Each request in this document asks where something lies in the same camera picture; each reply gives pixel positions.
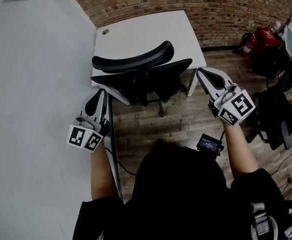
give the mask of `sleeve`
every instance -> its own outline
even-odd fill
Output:
[[[83,202],[75,226],[73,240],[96,240],[114,222],[123,208],[118,195]]]
[[[266,170],[258,169],[235,179],[231,191],[249,205],[264,202],[267,213],[276,220],[279,228],[283,228],[289,211],[278,186]]]

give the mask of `black and white marker cube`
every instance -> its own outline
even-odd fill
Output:
[[[243,90],[221,106],[218,116],[228,124],[236,126],[247,118],[254,109],[255,105],[250,96],[246,90]]]
[[[84,148],[94,152],[101,142],[103,136],[92,129],[78,125],[70,125],[67,143],[76,148]]]

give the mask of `person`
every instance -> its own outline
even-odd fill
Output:
[[[234,177],[231,189],[210,154],[187,147],[169,150],[157,141],[124,204],[101,144],[91,154],[93,201],[82,203],[73,239],[252,239],[251,204],[257,203],[265,204],[277,222],[278,239],[285,239],[288,209],[280,190],[258,167],[240,126],[223,124]]]

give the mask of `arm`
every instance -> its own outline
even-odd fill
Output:
[[[230,166],[234,178],[258,170],[257,160],[252,154],[240,126],[233,127],[223,120],[222,122],[225,129]]]
[[[90,165],[92,199],[117,195],[117,187],[109,164],[104,140],[102,140],[95,152],[90,154]]]

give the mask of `black mesh chair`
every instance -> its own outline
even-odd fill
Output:
[[[292,134],[292,104],[289,104],[285,92],[292,87],[292,60],[277,84],[262,93],[256,93],[256,111],[258,127],[248,138],[248,142],[260,134],[262,139],[270,144],[272,150],[284,144],[288,150],[291,147]]]
[[[93,76],[99,84],[120,90],[131,104],[147,106],[158,102],[159,116],[164,116],[161,102],[167,102],[178,91],[186,91],[179,75],[192,63],[192,59],[183,59],[168,63],[174,55],[174,48],[169,41],[164,41],[157,48],[145,54],[124,58],[107,59],[94,56],[92,65],[110,75]]]

